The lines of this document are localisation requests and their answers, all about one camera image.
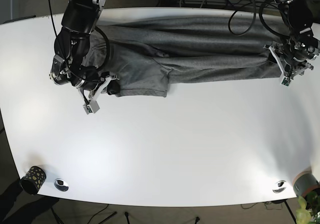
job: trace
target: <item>gray garment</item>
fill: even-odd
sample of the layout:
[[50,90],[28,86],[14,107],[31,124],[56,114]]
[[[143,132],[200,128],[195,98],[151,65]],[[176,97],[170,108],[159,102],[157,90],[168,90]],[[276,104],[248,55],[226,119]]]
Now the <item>gray garment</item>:
[[[228,30],[226,17],[182,17],[99,26],[112,48],[104,71],[120,77],[119,96],[166,96],[169,83],[199,83],[280,76],[276,64],[268,61],[271,45],[279,38],[268,32],[259,19],[244,36]],[[234,32],[249,27],[251,19],[232,20]],[[270,21],[276,31],[287,34],[282,22]],[[106,45],[93,32],[84,65],[100,66]]]

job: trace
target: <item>white table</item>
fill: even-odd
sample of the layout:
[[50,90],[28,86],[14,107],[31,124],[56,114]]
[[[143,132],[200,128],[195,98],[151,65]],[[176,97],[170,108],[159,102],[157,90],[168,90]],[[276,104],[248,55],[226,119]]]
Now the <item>white table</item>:
[[[230,11],[191,8],[104,10],[100,23]],[[60,30],[62,15],[55,16]],[[313,30],[320,37],[319,25]],[[55,35],[49,17],[0,25],[0,108],[22,177],[44,168],[40,194],[137,206],[216,206],[280,194],[312,164],[320,177],[320,66],[290,88],[278,79],[178,84],[167,98],[99,98],[86,115],[71,85],[49,79]],[[69,184],[65,193],[53,182]]]

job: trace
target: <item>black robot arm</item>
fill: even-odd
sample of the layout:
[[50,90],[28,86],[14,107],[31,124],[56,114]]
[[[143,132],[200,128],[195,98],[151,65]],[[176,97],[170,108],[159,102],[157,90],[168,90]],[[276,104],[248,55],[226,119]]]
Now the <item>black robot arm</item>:
[[[117,78],[108,72],[102,72],[110,59],[110,46],[106,35],[95,24],[105,1],[69,0],[61,22],[62,29],[54,42],[55,56],[50,78],[57,85],[71,83],[76,87],[85,101],[83,107],[87,113],[99,110],[95,100],[100,93],[112,95],[120,91]],[[82,63],[90,49],[90,34],[93,30],[98,31],[104,38],[107,56],[99,67],[86,67]],[[89,100],[85,97],[85,90],[90,92]]]
[[[281,35],[269,27],[270,32],[278,35],[282,44],[268,47],[275,58],[276,63],[282,72],[281,83],[289,86],[296,75],[303,75],[306,69],[313,69],[308,60],[315,59],[320,53],[320,42],[314,38],[311,26],[313,14],[307,6],[306,0],[274,0],[277,4],[283,22],[289,28],[289,36]],[[262,4],[259,10],[259,17],[263,20],[263,9],[267,4]]]

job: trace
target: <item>black cup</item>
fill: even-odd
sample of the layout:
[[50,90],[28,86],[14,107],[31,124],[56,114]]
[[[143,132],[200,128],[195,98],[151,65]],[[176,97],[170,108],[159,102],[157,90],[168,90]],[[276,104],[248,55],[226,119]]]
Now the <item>black cup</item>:
[[39,192],[46,178],[46,173],[41,168],[33,166],[26,175],[21,178],[20,185],[26,193],[35,195]]

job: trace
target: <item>black cable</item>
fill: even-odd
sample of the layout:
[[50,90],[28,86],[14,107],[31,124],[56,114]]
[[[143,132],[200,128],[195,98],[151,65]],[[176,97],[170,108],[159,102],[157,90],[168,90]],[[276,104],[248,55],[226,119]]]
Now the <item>black cable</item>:
[[52,9],[51,9],[51,2],[50,2],[50,0],[48,0],[48,3],[49,3],[49,10],[50,10],[50,16],[51,16],[51,22],[52,22],[52,26],[53,26],[53,30],[54,30],[54,34],[55,34],[55,36],[57,37],[58,35],[57,35],[57,31],[56,31],[56,26],[54,25],[55,24],[55,22],[54,22],[54,18],[53,18],[53,14],[52,14]]
[[104,58],[104,61],[102,63],[102,65],[97,68],[96,70],[97,71],[100,71],[101,69],[103,69],[109,62],[109,58],[110,58],[110,43],[109,43],[109,39],[108,37],[106,36],[106,34],[99,28],[99,27],[95,27],[95,30],[101,34],[101,36],[103,37],[103,39],[105,40],[105,47],[106,47],[106,56]]
[[237,5],[237,4],[239,4],[241,1],[242,1],[242,0],[239,0],[237,3],[235,3],[235,4],[233,4],[233,5]]
[[244,209],[244,210],[248,210],[248,209],[250,209],[250,208],[253,208],[255,205],[257,205],[258,203],[255,203],[255,204],[253,204],[252,206],[250,206],[250,207],[248,207],[248,208],[244,208],[243,206],[242,206],[242,204],[241,204],[241,208],[242,209]]
[[[243,204],[241,204],[241,208],[244,209],[244,210],[249,210],[249,209],[253,208],[255,205],[257,205],[257,204],[259,204],[259,203],[255,203],[255,204],[251,205],[251,206],[248,207],[248,208],[244,208],[244,207],[243,207]],[[264,204],[265,209],[268,210],[268,211],[271,211],[271,210],[281,211],[281,210],[282,210],[282,204],[281,204],[281,209],[269,209],[269,208],[268,208],[268,205],[270,205],[271,202],[264,202],[263,204]]]
[[295,218],[294,214],[292,213],[291,208],[289,207],[289,205],[288,205],[288,203],[287,203],[286,200],[285,200],[284,204],[285,204],[286,208],[288,209],[288,211],[289,211],[289,213],[290,213],[290,215],[291,215],[294,223],[297,223],[297,222],[296,222],[296,218]]
[[88,222],[87,224],[89,224],[89,223],[91,222],[91,220],[92,220],[96,215],[98,215],[99,213],[101,213],[101,212],[103,212],[105,209],[107,209],[108,206],[109,206],[109,204],[107,204],[107,206],[106,206],[105,208],[103,208],[101,211],[99,211],[99,212],[97,212],[96,214],[94,214],[94,215],[90,218],[90,220],[89,220],[89,222]]
[[235,14],[238,12],[238,9],[236,9],[235,12],[231,15],[231,17],[230,17],[230,19],[229,19],[229,21],[228,21],[228,29],[229,29],[229,32],[230,32],[230,33],[232,33],[232,34],[235,35],[235,36],[242,36],[242,35],[245,35],[246,33],[248,33],[248,32],[252,29],[253,25],[255,24],[256,17],[257,17],[257,10],[256,10],[256,9],[257,9],[257,5],[256,5],[255,1],[256,1],[256,0],[252,0],[252,4],[253,4],[253,9],[254,9],[254,10],[253,10],[252,22],[251,22],[249,28],[248,28],[246,31],[242,32],[242,33],[234,33],[234,32],[231,30],[231,20],[232,20],[232,18],[235,16]]
[[267,23],[265,22],[265,20],[264,20],[264,18],[263,18],[263,11],[264,11],[263,9],[264,9],[265,7],[267,7],[268,5],[272,5],[272,4],[270,4],[268,1],[265,1],[264,3],[262,3],[262,5],[260,6],[260,9],[259,9],[259,18],[260,18],[260,21],[261,21],[262,25],[263,25],[270,33],[278,36],[279,38],[288,39],[289,36],[284,35],[284,34],[280,34],[280,33],[276,32],[276,31],[274,31],[274,30],[273,30],[272,28],[270,28],[270,27],[267,25]]
[[268,208],[268,205],[271,205],[271,204],[272,204],[272,202],[265,202],[265,203],[264,203],[265,209],[268,210],[268,211],[271,211],[271,210],[281,211],[281,210],[283,209],[282,203],[280,203],[280,205],[281,205],[281,208],[280,208],[280,209],[277,209],[277,208]]
[[[48,0],[48,4],[49,4],[49,10],[50,10],[50,16],[51,16],[51,22],[52,22],[53,30],[54,30],[54,32],[55,32],[54,34],[55,34],[55,37],[56,37],[58,46],[59,46],[59,48],[60,48],[60,50],[61,50],[61,53],[62,53],[62,55],[63,55],[63,58],[64,58],[66,64],[68,65],[66,56],[65,56],[65,54],[64,54],[64,52],[63,52],[63,50],[62,50],[62,48],[61,48],[61,45],[60,45],[60,42],[59,42],[59,39],[58,39],[58,35],[57,35],[57,33],[56,33],[57,31],[56,31],[56,26],[55,26],[54,18],[53,18],[54,16],[53,16],[53,13],[52,13],[51,1],[50,1],[50,0]],[[95,82],[95,81],[86,80],[86,79],[84,79],[84,78],[80,78],[80,77],[77,76],[74,72],[72,72],[70,66],[68,66],[68,68],[69,68],[71,74],[73,74],[73,75],[74,75],[75,77],[77,77],[78,79],[81,79],[81,80],[86,81],[86,82],[89,82],[89,83],[101,83],[101,81]]]

